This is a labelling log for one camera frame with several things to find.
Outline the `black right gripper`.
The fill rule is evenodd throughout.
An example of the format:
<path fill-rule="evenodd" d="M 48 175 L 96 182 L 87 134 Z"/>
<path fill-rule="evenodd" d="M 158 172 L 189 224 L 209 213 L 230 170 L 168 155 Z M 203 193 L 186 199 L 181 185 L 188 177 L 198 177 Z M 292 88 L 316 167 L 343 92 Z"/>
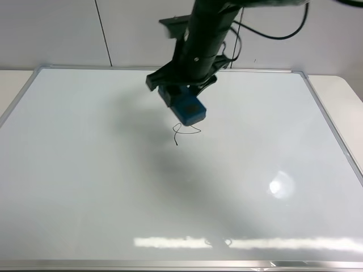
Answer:
<path fill-rule="evenodd" d="M 199 58 L 183 53 L 184 39 L 177 39 L 172 60 L 146 77 L 150 91 L 167 86 L 171 97 L 182 94 L 180 86 L 187 86 L 187 94 L 198 96 L 208 85 L 216 81 L 216 73 L 229 64 L 224 55 Z"/>

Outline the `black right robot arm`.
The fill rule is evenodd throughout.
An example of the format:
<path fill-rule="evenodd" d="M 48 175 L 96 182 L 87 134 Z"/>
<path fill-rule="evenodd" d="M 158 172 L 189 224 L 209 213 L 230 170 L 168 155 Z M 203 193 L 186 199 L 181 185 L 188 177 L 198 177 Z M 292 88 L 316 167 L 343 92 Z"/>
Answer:
<path fill-rule="evenodd" d="M 146 77 L 153 91 L 161 86 L 190 86 L 197 96 L 214 84 L 216 72 L 232 62 L 218 52 L 243 8 L 308 6 L 308 1 L 195 1 L 191 14 L 161 19 L 176 40 L 172 60 Z"/>

